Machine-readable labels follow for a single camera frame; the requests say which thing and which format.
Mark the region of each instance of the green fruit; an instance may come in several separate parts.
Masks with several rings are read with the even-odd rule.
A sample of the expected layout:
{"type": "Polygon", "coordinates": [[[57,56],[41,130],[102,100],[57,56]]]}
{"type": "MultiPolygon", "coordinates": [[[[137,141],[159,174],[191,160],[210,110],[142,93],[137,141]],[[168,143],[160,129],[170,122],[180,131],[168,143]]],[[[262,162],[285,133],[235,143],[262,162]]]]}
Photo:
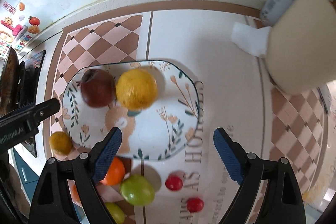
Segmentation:
{"type": "Polygon", "coordinates": [[[124,212],[114,203],[105,202],[106,209],[109,211],[110,215],[113,217],[116,224],[123,224],[125,221],[124,212]]]}
{"type": "Polygon", "coordinates": [[[131,175],[120,184],[120,193],[124,199],[134,206],[146,206],[155,197],[155,191],[146,178],[141,175],[131,175]]]}

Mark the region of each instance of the red stamp sticker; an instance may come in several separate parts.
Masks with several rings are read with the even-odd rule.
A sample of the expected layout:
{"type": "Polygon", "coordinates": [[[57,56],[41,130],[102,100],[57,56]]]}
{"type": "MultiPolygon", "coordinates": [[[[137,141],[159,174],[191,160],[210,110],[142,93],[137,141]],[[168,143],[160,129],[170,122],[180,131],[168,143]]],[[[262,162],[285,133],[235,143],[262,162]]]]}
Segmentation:
{"type": "Polygon", "coordinates": [[[7,1],[3,3],[2,7],[4,7],[8,12],[10,12],[13,15],[16,12],[16,9],[12,5],[10,5],[7,1]]]}

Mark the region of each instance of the yellow lemon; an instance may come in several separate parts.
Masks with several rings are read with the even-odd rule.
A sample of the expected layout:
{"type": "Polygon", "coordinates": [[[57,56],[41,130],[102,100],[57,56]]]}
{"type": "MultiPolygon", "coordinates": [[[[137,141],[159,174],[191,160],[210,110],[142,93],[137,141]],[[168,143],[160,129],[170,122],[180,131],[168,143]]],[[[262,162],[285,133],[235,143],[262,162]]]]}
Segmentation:
{"type": "Polygon", "coordinates": [[[129,110],[150,107],[158,96],[154,77],[144,69],[131,69],[124,72],[115,87],[117,100],[129,110]]]}
{"type": "Polygon", "coordinates": [[[56,154],[66,156],[72,148],[71,138],[67,133],[57,131],[50,136],[49,146],[56,154]]]}

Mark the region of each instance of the silver screw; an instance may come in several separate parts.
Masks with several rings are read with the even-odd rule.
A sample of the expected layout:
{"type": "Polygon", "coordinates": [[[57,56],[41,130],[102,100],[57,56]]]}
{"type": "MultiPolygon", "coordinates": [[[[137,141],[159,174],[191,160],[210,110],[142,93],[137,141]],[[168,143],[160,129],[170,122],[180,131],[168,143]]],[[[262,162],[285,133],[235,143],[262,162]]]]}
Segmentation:
{"type": "Polygon", "coordinates": [[[49,158],[48,160],[47,160],[47,163],[48,164],[53,164],[55,162],[55,158],[49,158]]]}
{"type": "Polygon", "coordinates": [[[89,156],[89,154],[86,153],[86,152],[84,152],[84,153],[81,153],[81,154],[79,155],[79,158],[82,159],[82,160],[84,160],[84,159],[86,159],[88,156],[89,156]]]}
{"type": "Polygon", "coordinates": [[[280,160],[283,164],[287,164],[288,163],[288,159],[286,159],[286,158],[281,158],[281,160],[280,160]]]}
{"type": "Polygon", "coordinates": [[[256,154],[255,153],[247,153],[247,157],[250,159],[250,160],[255,160],[257,158],[256,154]]]}

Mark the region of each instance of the blue gripper pad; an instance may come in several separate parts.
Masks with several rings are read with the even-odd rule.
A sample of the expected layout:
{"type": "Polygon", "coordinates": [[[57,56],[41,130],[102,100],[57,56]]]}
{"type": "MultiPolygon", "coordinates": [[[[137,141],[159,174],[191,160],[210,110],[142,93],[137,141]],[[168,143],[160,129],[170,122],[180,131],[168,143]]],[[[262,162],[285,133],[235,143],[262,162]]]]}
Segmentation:
{"type": "Polygon", "coordinates": [[[244,177],[242,175],[240,163],[218,129],[216,129],[213,134],[213,142],[231,179],[241,185],[244,177]]]}
{"type": "Polygon", "coordinates": [[[103,148],[101,154],[94,164],[94,172],[92,180],[94,184],[97,184],[99,181],[105,178],[107,171],[116,155],[122,141],[121,130],[118,128],[113,134],[110,141],[103,148]]]}

